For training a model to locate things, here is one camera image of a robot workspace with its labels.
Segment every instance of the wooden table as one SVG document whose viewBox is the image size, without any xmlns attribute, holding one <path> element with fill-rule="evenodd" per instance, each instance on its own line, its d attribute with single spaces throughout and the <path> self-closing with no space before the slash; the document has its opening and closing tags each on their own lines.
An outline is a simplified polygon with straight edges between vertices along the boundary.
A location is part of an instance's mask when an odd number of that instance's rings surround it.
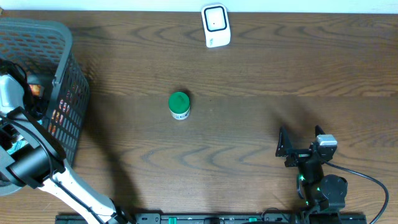
<svg viewBox="0 0 398 224">
<path fill-rule="evenodd" d="M 205 47 L 200 13 L 6 11 L 73 33 L 91 100 L 75 170 L 134 211 L 261 212 L 304 206 L 298 170 L 275 158 L 280 125 L 298 146 L 314 125 L 335 135 L 332 162 L 390 191 L 380 223 L 398 221 L 398 16 L 230 13 L 231 43 Z M 188 90 L 192 113 L 167 100 Z M 348 180 L 346 212 L 368 221 L 382 189 Z M 0 198 L 1 223 L 53 223 L 73 210 L 39 190 Z"/>
</svg>

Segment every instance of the basket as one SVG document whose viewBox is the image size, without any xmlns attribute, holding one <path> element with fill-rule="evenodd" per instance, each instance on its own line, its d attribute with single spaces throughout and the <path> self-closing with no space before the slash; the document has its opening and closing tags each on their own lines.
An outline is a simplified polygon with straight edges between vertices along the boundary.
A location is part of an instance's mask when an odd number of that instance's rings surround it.
<svg viewBox="0 0 398 224">
<path fill-rule="evenodd" d="M 19 64 L 30 84 L 44 87 L 49 107 L 42 126 L 59 140 L 72 165 L 90 90 L 71 48 L 72 34 L 61 23 L 0 19 L 0 58 Z"/>
</svg>

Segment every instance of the cable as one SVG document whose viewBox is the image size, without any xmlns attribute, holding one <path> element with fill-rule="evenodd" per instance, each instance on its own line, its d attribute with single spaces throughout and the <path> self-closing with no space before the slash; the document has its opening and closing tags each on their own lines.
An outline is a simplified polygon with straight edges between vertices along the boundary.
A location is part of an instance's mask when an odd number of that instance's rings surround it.
<svg viewBox="0 0 398 224">
<path fill-rule="evenodd" d="M 383 184 L 382 182 L 376 180 L 376 179 L 373 178 L 373 177 L 370 177 L 370 176 L 365 175 L 365 174 L 362 174 L 362 173 L 360 173 L 360 172 L 356 172 L 356 171 L 353 171 L 353 170 L 350 170 L 350 169 L 347 169 L 347 168 L 344 168 L 344 167 L 341 167 L 341 166 L 338 166 L 338 165 L 334 165 L 334 164 L 332 164 L 332 163 L 330 163 L 330 162 L 327 162 L 326 160 L 324 160 L 324 159 L 322 158 L 322 156 L 319 154 L 319 152 L 318 152 L 318 156 L 319 156 L 319 158 L 320 158 L 320 160 L 321 160 L 322 162 L 324 162 L 325 164 L 327 164 L 327 165 L 329 165 L 329 166 L 331 166 L 331 167 L 334 167 L 334 168 L 336 168 L 336 169 L 343 170 L 343 171 L 345 171 L 345 172 L 349 172 L 349 173 L 358 175 L 358 176 L 360 176 L 360 177 L 366 178 L 366 179 L 368 179 L 368 180 L 371 180 L 371 181 L 377 183 L 378 185 L 380 185 L 380 187 L 383 188 L 384 193 L 386 194 L 386 199 L 384 199 L 383 207 L 380 209 L 380 212 L 376 215 L 376 217 L 373 218 L 373 220 L 372 220 L 369 224 L 376 223 L 377 220 L 381 217 L 381 215 L 383 214 L 383 212 L 384 212 L 384 211 L 386 210 L 386 208 L 387 208 L 387 204 L 388 204 L 388 200 L 389 200 L 389 194 L 388 194 L 387 187 L 384 186 L 384 184 Z"/>
<path fill-rule="evenodd" d="M 263 211 L 263 212 L 261 213 L 261 219 L 262 219 L 263 221 L 265 221 L 265 220 L 264 220 L 264 215 L 265 215 L 269 210 L 277 210 L 277 211 L 283 216 L 283 218 L 284 218 L 287 222 L 290 223 L 290 219 L 286 218 L 286 216 L 283 214 L 283 212 L 282 212 L 279 208 L 274 208 L 274 207 L 267 208 L 265 211 Z"/>
<path fill-rule="evenodd" d="M 49 149 L 45 146 L 45 144 L 43 143 L 43 141 L 35 134 L 33 133 L 31 130 L 27 129 L 25 126 L 3 116 L 0 114 L 0 118 L 7 121 L 8 123 L 17 126 L 18 128 L 21 128 L 22 130 L 24 130 L 25 132 L 27 132 L 29 135 L 31 135 L 39 144 L 40 146 L 43 148 L 47 159 L 49 160 L 49 166 L 50 166 L 50 180 L 57 186 L 59 187 L 62 191 L 64 191 L 69 197 L 71 197 L 76 203 L 78 203 L 79 205 L 81 205 L 84 209 L 86 209 L 88 212 L 90 212 L 94 218 L 101 224 L 104 224 L 104 222 L 102 221 L 102 219 L 99 218 L 98 214 L 95 213 L 89 206 L 87 206 L 86 204 L 84 204 L 80 199 L 78 199 L 76 196 L 74 196 L 71 192 L 69 192 L 68 189 L 66 189 L 60 182 L 57 182 L 53 179 L 53 173 L 54 173 L 54 167 L 52 164 L 52 160 L 51 160 L 51 156 L 49 153 Z"/>
</svg>

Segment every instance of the white wall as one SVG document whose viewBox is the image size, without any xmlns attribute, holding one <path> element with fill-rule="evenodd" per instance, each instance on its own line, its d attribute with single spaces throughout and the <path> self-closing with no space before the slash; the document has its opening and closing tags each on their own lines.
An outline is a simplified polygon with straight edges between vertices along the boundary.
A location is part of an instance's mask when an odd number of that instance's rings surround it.
<svg viewBox="0 0 398 224">
<path fill-rule="evenodd" d="M 208 0 L 0 0 L 3 9 L 190 11 Z M 398 0 L 224 0 L 230 12 L 398 13 Z"/>
</svg>

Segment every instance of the green lid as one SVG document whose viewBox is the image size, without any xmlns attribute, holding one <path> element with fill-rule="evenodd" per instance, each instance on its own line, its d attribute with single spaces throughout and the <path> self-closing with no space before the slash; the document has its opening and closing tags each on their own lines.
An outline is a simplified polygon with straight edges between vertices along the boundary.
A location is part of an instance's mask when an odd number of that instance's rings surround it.
<svg viewBox="0 0 398 224">
<path fill-rule="evenodd" d="M 169 108 L 173 113 L 182 114 L 190 107 L 189 97 L 183 92 L 175 92 L 169 98 Z"/>
</svg>

